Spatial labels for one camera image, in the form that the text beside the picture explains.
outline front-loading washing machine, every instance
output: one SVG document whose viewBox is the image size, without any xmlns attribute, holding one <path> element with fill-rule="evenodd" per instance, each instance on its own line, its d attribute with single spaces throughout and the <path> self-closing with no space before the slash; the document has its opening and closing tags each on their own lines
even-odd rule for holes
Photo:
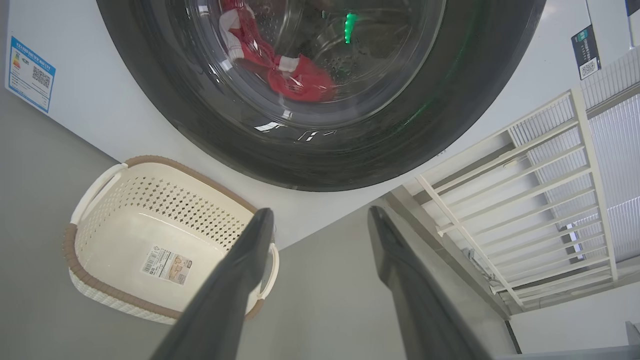
<svg viewBox="0 0 640 360">
<path fill-rule="evenodd" d="M 592 23 L 598 61 L 620 57 L 612 3 L 25 0 L 6 48 L 53 68 L 40 111 L 272 208 L 284 247 L 577 84 Z"/>
<path fill-rule="evenodd" d="M 516 69 L 544 2 L 98 5 L 185 137 L 260 181 L 325 192 L 397 177 L 464 133 Z"/>
</svg>

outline barcode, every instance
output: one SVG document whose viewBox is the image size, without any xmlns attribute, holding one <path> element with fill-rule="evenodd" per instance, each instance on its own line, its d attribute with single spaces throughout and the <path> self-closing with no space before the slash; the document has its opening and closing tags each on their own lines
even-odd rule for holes
<svg viewBox="0 0 640 360">
<path fill-rule="evenodd" d="M 587 63 L 580 66 L 580 80 L 584 80 L 587 76 L 598 70 L 598 58 L 593 58 Z"/>
<path fill-rule="evenodd" d="M 154 266 L 154 264 L 156 263 L 157 257 L 158 257 L 157 252 L 152 251 L 151 253 L 149 253 L 149 257 L 147 258 L 147 262 L 145 263 L 145 267 L 142 268 L 142 271 L 148 272 L 151 275 L 153 275 L 153 273 L 151 273 L 151 267 Z"/>
<path fill-rule="evenodd" d="M 49 88 L 51 78 L 37 67 L 33 67 L 33 79 L 41 83 L 44 87 Z"/>
</svg>

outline laundry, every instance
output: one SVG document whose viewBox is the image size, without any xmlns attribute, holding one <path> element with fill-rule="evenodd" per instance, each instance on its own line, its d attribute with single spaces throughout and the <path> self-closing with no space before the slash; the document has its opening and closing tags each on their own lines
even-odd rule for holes
<svg viewBox="0 0 640 360">
<path fill-rule="evenodd" d="M 290 58 L 275 54 L 260 37 L 253 10 L 243 0 L 221 0 L 220 32 L 231 61 L 262 77 L 271 89 L 289 99 L 307 102 L 330 101 L 335 83 L 323 69 L 300 55 Z"/>
</svg>

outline laundry basket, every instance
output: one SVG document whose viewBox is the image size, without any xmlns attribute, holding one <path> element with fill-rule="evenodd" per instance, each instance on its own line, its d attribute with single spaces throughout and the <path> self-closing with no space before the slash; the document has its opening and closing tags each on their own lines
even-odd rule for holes
<svg viewBox="0 0 640 360">
<path fill-rule="evenodd" d="M 256 209 L 176 161 L 140 156 L 115 165 L 87 190 L 65 231 L 71 281 L 85 296 L 147 320 L 175 322 L 235 243 Z M 260 310 L 278 275 L 249 296 Z"/>
</svg>

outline door glass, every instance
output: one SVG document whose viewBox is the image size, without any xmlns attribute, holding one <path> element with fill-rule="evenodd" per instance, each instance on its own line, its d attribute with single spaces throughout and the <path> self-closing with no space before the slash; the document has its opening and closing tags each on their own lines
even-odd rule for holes
<svg viewBox="0 0 640 360">
<path fill-rule="evenodd" d="M 193 0 L 209 67 L 278 123 L 376 113 L 426 59 L 444 0 Z"/>
</svg>

